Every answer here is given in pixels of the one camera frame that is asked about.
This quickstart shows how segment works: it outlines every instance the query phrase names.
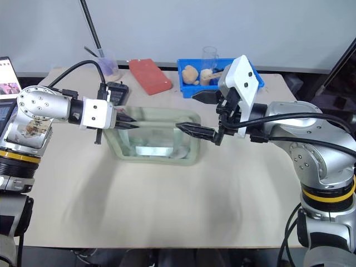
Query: phone screen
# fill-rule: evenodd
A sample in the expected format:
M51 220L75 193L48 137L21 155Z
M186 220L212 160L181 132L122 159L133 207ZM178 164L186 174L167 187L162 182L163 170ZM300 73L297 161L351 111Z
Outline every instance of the phone screen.
M0 99L16 98L21 87L8 57L0 57Z

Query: yellow ring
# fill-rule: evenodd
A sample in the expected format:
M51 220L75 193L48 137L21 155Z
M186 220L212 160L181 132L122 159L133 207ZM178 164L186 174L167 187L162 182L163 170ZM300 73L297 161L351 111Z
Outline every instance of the yellow ring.
M9 159L14 159L14 160L28 161L28 162L37 163L37 164L39 164L39 162L41 161L41 159L39 159L37 157L20 155L20 154L7 152L7 151L3 151L3 150L0 150L0 156L7 157Z
M337 197L321 197L321 196L314 196L311 193L306 192L304 189L302 189L303 193L310 199L316 200L318 202L324 202L324 203L335 203L335 202L341 202L344 201L345 199L348 199L349 197L352 196L353 192L355 191L356 188L356 177L354 175L354 185L352 186L351 190L343 196L337 196Z

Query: table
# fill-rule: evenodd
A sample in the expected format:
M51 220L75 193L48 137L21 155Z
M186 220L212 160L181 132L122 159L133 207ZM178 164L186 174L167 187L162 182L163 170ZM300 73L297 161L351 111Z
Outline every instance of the table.
M64 69L54 69L47 85ZM174 87L148 96L128 70L128 105L196 111L217 125L215 106L183 99ZM262 75L256 102L294 101L281 75ZM74 71L57 88L96 97L98 75ZM226 136L220 147L202 141L193 166L138 164L113 159L103 138L76 125L53 124L53 136L36 172L30 196L32 220L25 245L50 247L276 247L299 202L300 185L287 154L273 144ZM296 235L290 246L298 246Z

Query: blue crate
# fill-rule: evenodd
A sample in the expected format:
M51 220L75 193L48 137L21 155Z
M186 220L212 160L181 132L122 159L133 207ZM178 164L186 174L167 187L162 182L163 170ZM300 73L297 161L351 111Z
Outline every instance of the blue crate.
M219 58L217 60L217 69L223 70L227 65L231 64L234 61L234 58ZM177 60L177 67L178 67L178 74L179 74L179 84L180 84L180 91L183 93L184 98L191 98L196 93L202 90L216 90L217 89L217 81L216 79L211 80L209 85L202 86L202 85L186 85L183 83L182 71L184 70L185 66L191 65L195 67L200 73L201 67L201 59L179 59ZM261 76L257 73L255 67L252 65L252 69L256 75L256 78L259 82L258 88L261 88L265 85Z

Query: red sponge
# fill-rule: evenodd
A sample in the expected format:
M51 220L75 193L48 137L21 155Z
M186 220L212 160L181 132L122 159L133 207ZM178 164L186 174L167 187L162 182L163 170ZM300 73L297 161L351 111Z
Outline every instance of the red sponge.
M152 59L130 60L128 66L132 75L149 95L172 88L172 82L156 66Z

